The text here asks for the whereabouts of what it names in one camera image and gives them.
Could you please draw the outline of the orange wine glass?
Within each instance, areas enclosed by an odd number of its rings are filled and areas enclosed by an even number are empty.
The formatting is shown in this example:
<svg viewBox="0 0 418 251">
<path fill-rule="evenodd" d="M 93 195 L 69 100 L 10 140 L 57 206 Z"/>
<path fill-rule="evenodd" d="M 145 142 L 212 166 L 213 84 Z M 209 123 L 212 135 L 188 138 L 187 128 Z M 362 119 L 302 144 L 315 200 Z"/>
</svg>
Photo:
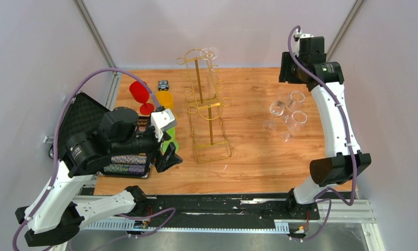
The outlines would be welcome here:
<svg viewBox="0 0 418 251">
<path fill-rule="evenodd" d="M 177 118 L 177 115 L 174 112 L 175 103 L 174 103 L 174 98 L 173 98 L 172 93 L 169 91 L 162 90 L 162 91 L 156 92 L 155 96 L 159 104 L 163 107 L 162 111 L 169 109 L 174 115 L 174 117 Z"/>
</svg>

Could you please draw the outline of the red wine glass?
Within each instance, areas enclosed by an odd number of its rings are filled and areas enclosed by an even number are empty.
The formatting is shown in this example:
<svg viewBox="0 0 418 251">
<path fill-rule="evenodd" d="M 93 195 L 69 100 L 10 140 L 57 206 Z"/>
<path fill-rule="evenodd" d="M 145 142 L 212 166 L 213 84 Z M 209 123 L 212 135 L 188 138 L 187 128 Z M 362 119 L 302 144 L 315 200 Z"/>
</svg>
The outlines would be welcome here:
<svg viewBox="0 0 418 251">
<path fill-rule="evenodd" d="M 134 81 L 129 86 L 129 91 L 133 97 L 133 99 L 140 103 L 140 113 L 145 116 L 149 116 L 155 109 L 154 105 L 149 103 L 149 92 L 145 89 L 139 81 Z"/>
</svg>

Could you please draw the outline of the clear wine glass rearmost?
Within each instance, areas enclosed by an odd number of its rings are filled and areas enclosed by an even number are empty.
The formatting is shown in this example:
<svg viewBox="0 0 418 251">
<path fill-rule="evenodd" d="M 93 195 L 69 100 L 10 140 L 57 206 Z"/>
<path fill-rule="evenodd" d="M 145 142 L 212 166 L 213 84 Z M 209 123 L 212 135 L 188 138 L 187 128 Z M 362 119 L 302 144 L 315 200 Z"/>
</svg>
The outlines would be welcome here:
<svg viewBox="0 0 418 251">
<path fill-rule="evenodd" d="M 206 87 L 209 92 L 212 91 L 214 82 L 218 81 L 217 69 L 213 64 L 218 54 L 219 51 L 215 47 L 206 47 L 200 51 L 200 57 L 207 62 Z"/>
</svg>

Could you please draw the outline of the clear wine glass front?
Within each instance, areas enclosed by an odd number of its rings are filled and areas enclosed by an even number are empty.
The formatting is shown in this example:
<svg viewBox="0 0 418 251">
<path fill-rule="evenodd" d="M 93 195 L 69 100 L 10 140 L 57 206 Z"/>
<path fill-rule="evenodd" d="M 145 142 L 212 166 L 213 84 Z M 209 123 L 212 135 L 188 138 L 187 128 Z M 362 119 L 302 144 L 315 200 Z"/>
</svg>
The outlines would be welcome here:
<svg viewBox="0 0 418 251">
<path fill-rule="evenodd" d="M 300 91 L 293 91 L 289 93 L 284 101 L 284 112 L 281 115 L 281 121 L 286 123 L 290 115 L 299 110 L 305 100 L 305 95 Z"/>
</svg>

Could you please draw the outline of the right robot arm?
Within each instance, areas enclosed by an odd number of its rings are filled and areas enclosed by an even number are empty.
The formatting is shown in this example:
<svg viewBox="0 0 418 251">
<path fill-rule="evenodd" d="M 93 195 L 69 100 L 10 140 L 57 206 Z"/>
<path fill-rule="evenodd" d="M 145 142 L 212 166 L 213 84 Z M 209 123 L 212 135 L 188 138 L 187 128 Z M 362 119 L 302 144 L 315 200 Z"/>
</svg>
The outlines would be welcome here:
<svg viewBox="0 0 418 251">
<path fill-rule="evenodd" d="M 344 76 L 338 62 L 326 61 L 324 37 L 294 35 L 295 51 L 282 54 L 280 82 L 305 84 L 319 110 L 325 139 L 325 158 L 310 162 L 308 178 L 289 192 L 287 214 L 299 218 L 312 210 L 316 199 L 354 178 L 370 164 L 354 136 L 344 97 Z"/>
</svg>

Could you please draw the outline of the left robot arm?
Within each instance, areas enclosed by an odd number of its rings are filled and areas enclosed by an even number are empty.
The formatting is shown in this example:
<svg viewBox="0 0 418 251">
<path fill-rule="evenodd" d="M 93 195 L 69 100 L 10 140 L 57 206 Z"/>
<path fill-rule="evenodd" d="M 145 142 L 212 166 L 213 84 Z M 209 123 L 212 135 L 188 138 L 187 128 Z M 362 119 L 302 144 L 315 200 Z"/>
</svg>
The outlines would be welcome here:
<svg viewBox="0 0 418 251">
<path fill-rule="evenodd" d="M 162 143 L 170 138 L 167 131 L 176 124 L 170 109 L 159 108 L 151 113 L 145 131 L 139 132 L 137 112 L 119 107 L 106 112 L 95 129 L 73 135 L 65 143 L 64 156 L 54 158 L 56 174 L 36 201 L 16 210 L 20 226 L 28 228 L 24 235 L 28 246 L 63 244 L 84 227 L 113 215 L 143 215 L 148 203 L 138 186 L 93 202 L 75 203 L 73 198 L 94 174 L 110 165 L 114 156 L 144 154 L 158 172 L 180 164 L 174 144 L 161 152 Z"/>
</svg>

